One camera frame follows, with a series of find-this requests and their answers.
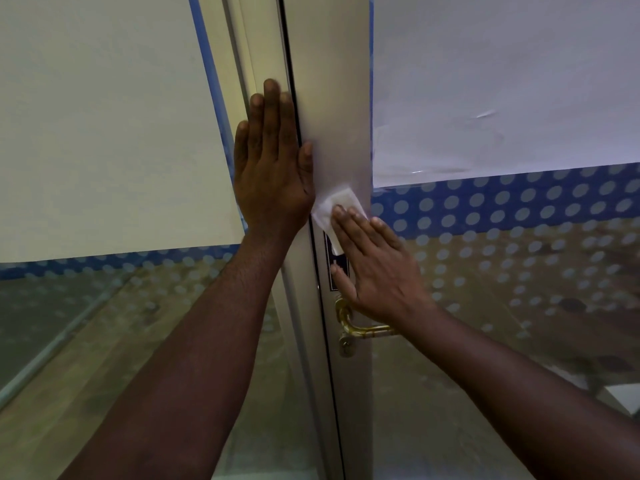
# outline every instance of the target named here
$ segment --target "person's left arm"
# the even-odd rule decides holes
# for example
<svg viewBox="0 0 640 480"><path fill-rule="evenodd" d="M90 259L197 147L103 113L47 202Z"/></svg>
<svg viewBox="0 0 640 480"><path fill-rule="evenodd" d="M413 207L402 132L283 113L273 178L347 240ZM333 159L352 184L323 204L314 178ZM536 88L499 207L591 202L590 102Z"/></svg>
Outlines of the person's left arm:
<svg viewBox="0 0 640 480"><path fill-rule="evenodd" d="M311 145L273 80L236 132L236 256L117 399L60 479L209 480L252 375L271 286L315 199Z"/></svg>

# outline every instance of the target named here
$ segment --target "person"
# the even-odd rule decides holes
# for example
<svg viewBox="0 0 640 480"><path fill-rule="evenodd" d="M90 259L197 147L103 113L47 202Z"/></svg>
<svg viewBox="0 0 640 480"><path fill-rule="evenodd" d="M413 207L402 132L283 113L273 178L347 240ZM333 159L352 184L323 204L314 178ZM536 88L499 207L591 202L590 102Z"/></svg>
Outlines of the person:
<svg viewBox="0 0 640 480"><path fill-rule="evenodd" d="M234 150L248 231L116 400L62 480L210 479L246 395L276 274L314 203L312 145L298 147L290 94L250 99ZM393 326L452 377L537 479L640 479L640 431L617 411L438 307L419 266L377 217L333 209L355 271L332 267L357 311Z"/></svg>

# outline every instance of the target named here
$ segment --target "forearm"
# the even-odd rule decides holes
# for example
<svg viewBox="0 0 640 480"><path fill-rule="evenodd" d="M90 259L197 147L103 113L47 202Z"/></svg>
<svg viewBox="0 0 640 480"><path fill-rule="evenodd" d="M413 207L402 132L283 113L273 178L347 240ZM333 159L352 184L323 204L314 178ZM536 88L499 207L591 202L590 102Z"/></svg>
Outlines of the forearm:
<svg viewBox="0 0 640 480"><path fill-rule="evenodd" d="M288 245L247 234L63 478L211 478L249 386Z"/></svg>
<svg viewBox="0 0 640 480"><path fill-rule="evenodd" d="M455 380L538 478L640 478L636 425L434 305L402 333Z"/></svg>

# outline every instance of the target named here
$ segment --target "cleaning wipe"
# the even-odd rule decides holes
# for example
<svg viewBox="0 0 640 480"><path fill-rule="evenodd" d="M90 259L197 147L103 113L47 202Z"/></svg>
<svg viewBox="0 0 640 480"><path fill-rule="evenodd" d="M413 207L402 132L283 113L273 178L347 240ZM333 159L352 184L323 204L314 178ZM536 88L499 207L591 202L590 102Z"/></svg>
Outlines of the cleaning wipe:
<svg viewBox="0 0 640 480"><path fill-rule="evenodd" d="M353 193L350 187L342 187L340 189L334 190L329 197L326 197L323 200L316 201L316 204L311 211L311 215L316 221L322 230L329 236L329 240L331 240L331 246L333 248L333 254L336 256L340 256L344 254L344 251L340 247L340 242L338 242L338 237L333 231L331 227L331 211L334 206L341 205L345 209L349 207L355 207L358 209L358 212L363 216L366 216L364 213L364 209L362 208L360 201L356 197L356 194Z"/></svg>

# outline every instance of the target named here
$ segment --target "gold door handle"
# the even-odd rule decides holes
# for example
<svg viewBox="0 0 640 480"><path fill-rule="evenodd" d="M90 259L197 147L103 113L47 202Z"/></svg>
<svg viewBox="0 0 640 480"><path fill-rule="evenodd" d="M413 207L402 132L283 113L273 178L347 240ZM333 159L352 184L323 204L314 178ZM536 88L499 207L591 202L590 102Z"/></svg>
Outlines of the gold door handle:
<svg viewBox="0 0 640 480"><path fill-rule="evenodd" d="M389 325L375 325L370 327L359 327L351 323L353 311L347 304L345 298L339 296L335 301L335 315L338 318L338 322L342 326L344 332L357 339L373 339L375 337L388 337L389 335L396 335L397 332L389 327Z"/></svg>

